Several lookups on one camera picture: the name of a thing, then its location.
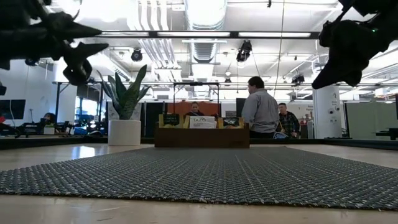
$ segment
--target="snake plant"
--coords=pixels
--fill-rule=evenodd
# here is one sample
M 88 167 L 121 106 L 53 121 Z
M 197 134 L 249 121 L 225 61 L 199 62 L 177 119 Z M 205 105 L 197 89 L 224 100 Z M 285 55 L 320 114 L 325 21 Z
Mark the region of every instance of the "snake plant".
M 136 109 L 139 100 L 145 96 L 150 86 L 145 86 L 141 89 L 141 82 L 147 73 L 147 65 L 143 66 L 137 75 L 136 81 L 130 83 L 129 88 L 126 88 L 120 79 L 120 76 L 115 73 L 115 78 L 108 76 L 110 84 L 104 81 L 102 74 L 97 71 L 102 79 L 102 85 L 105 93 L 112 99 L 114 109 L 119 115 L 120 120 L 129 120 L 132 113 Z

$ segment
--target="white column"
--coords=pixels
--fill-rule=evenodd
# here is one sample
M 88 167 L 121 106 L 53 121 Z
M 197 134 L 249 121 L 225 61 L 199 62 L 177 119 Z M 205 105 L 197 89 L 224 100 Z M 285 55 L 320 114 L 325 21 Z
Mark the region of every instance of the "white column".
M 340 138 L 341 113 L 338 86 L 313 91 L 315 138 Z

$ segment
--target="woman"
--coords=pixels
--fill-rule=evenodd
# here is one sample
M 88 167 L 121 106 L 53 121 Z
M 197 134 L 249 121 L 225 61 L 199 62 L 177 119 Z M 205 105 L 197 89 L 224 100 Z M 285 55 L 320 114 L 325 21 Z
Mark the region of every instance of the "woman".
M 55 124 L 55 114 L 46 113 L 43 118 L 45 119 L 45 124 Z
M 198 102 L 192 102 L 191 104 L 191 112 L 188 112 L 186 116 L 204 116 L 202 112 L 199 111 Z

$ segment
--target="person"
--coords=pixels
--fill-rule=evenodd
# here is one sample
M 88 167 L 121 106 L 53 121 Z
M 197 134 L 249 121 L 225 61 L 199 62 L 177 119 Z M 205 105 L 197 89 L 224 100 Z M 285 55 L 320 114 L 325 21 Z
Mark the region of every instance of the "person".
M 43 118 L 46 120 L 46 124 L 55 124 L 55 114 L 46 113 Z
M 252 77 L 248 81 L 249 97 L 245 100 L 242 117 L 249 125 L 250 138 L 274 137 L 279 123 L 278 103 L 267 90 L 261 77 Z
M 205 114 L 203 114 L 202 112 L 199 111 L 199 104 L 198 102 L 192 102 L 191 104 L 191 112 L 188 112 L 187 114 L 185 114 L 186 116 L 204 116 Z
M 290 138 L 297 138 L 300 132 L 300 122 L 296 116 L 287 111 L 286 103 L 279 103 L 279 121 L 277 130 L 281 130 Z

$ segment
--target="concrete floor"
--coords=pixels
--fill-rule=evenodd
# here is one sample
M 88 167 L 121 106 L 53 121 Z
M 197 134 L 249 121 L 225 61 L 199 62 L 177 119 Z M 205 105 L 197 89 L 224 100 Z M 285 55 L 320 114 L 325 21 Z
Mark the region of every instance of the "concrete floor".
M 398 152 L 324 145 L 288 147 L 398 168 Z M 0 170 L 131 150 L 105 144 L 0 151 Z M 205 205 L 91 198 L 0 195 L 1 223 L 398 223 L 398 212 Z

